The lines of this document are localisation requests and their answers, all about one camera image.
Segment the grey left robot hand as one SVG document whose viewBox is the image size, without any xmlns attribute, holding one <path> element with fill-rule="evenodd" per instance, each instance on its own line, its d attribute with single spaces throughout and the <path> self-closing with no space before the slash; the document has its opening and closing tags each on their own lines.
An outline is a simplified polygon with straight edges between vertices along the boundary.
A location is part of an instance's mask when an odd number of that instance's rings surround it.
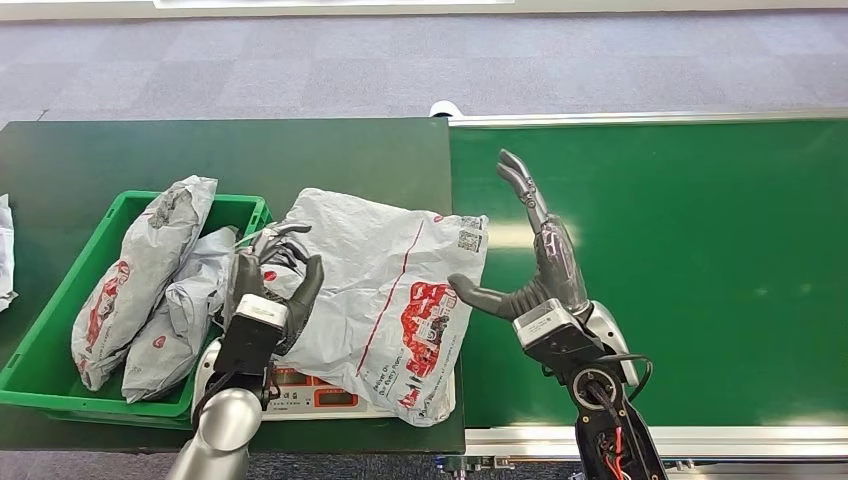
<svg viewBox="0 0 848 480">
<path fill-rule="evenodd" d="M 222 310 L 223 330 L 231 329 L 241 297 L 254 294 L 287 308 L 272 353 L 286 355 L 305 329 L 324 280 L 322 259 L 311 255 L 295 236 L 312 227 L 303 222 L 272 222 L 236 243 L 227 283 L 227 298 Z M 295 273 L 299 283 L 286 294 L 276 294 L 264 285 L 264 266 L 283 266 Z"/>
</svg>

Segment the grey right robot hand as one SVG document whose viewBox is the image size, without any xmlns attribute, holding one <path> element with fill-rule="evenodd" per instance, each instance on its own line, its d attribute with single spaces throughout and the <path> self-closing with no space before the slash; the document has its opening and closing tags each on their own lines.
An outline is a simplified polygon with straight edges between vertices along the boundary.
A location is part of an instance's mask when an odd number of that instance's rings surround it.
<svg viewBox="0 0 848 480">
<path fill-rule="evenodd" d="M 509 321 L 551 299 L 558 300 L 571 314 L 586 317 L 591 301 L 561 218 L 549 211 L 527 166 L 516 154 L 502 149 L 496 173 L 511 185 L 525 207 L 534 234 L 534 276 L 510 293 L 483 288 L 459 273 L 448 277 L 450 287 L 465 304 Z"/>
</svg>

